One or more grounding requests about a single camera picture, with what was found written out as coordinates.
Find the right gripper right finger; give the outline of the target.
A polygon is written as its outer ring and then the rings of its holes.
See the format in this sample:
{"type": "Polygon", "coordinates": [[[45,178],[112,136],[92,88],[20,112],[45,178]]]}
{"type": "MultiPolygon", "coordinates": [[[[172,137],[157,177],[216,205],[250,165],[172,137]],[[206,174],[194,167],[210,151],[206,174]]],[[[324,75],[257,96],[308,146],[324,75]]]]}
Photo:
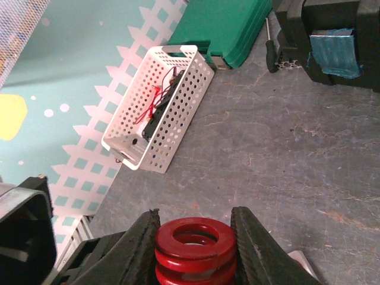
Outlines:
{"type": "Polygon", "coordinates": [[[237,243],[236,284],[319,284],[291,258],[247,207],[232,208],[237,243]]]}

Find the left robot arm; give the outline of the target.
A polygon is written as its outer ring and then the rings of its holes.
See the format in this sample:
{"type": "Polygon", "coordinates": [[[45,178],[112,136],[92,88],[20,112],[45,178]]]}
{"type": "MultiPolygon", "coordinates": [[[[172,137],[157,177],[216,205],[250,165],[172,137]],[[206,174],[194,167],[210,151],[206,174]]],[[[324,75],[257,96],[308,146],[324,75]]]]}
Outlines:
{"type": "Polygon", "coordinates": [[[1,284],[42,284],[57,257],[48,178],[1,183],[1,284]]]}

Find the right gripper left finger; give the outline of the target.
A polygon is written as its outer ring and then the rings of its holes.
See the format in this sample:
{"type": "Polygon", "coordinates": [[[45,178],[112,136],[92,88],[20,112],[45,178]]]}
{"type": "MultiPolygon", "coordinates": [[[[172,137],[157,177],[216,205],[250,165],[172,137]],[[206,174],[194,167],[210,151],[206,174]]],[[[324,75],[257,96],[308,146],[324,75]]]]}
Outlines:
{"type": "Polygon", "coordinates": [[[154,250],[159,227],[158,209],[142,213],[110,251],[74,284],[158,284],[154,250]]]}

